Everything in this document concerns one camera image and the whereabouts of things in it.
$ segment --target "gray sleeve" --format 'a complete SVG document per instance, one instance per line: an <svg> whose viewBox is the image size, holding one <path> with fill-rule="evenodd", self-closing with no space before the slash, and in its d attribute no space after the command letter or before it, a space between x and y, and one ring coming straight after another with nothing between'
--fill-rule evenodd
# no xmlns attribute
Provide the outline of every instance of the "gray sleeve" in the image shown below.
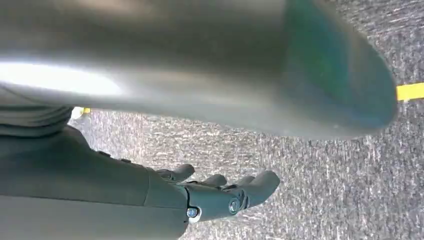
<svg viewBox="0 0 424 240"><path fill-rule="evenodd" d="M40 104L0 85L0 136L42 137L62 130L72 107Z"/></svg>

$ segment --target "metallic tube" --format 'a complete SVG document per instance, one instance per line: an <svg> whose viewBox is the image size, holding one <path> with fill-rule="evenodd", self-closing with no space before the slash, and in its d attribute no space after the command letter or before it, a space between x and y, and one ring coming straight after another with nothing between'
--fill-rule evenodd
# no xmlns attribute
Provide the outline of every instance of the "metallic tube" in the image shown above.
<svg viewBox="0 0 424 240"><path fill-rule="evenodd" d="M397 109L384 61L318 0L0 0L0 88L309 138Z"/></svg>

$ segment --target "prosthetic hand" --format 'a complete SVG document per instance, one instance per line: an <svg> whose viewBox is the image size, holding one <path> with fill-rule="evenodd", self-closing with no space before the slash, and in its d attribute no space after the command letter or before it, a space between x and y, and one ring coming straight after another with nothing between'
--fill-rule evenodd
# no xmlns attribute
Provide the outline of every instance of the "prosthetic hand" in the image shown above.
<svg viewBox="0 0 424 240"><path fill-rule="evenodd" d="M277 189L280 179L272 171L257 177L246 176L236 184L227 184L226 178L215 174L205 181L189 181L195 169L184 164L174 171L162 169L157 173L171 184L186 191L187 216L190 223L226 218L264 203Z"/></svg>

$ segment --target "bolt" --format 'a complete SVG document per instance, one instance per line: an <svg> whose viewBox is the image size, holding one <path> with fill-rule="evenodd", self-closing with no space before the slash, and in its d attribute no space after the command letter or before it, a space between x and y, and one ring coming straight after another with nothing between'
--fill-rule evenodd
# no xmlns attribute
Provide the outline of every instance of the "bolt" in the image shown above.
<svg viewBox="0 0 424 240"><path fill-rule="evenodd" d="M239 210L239 200L238 199L232 199L230 202L229 202L229 205L228 205L228 210L229 210L229 212L231 213L231 214L236 214L237 213L237 211Z"/></svg>
<svg viewBox="0 0 424 240"><path fill-rule="evenodd" d="M198 215L199 211L197 208L189 207L187 209L187 217L189 218L195 218Z"/></svg>

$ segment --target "metal cylinder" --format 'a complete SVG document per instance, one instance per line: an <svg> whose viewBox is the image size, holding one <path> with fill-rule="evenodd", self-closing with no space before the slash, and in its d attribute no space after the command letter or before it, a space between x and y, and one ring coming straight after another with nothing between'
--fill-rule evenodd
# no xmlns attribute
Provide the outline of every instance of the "metal cylinder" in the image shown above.
<svg viewBox="0 0 424 240"><path fill-rule="evenodd" d="M0 0L0 86L309 138L396 114L384 61L318 0Z"/></svg>

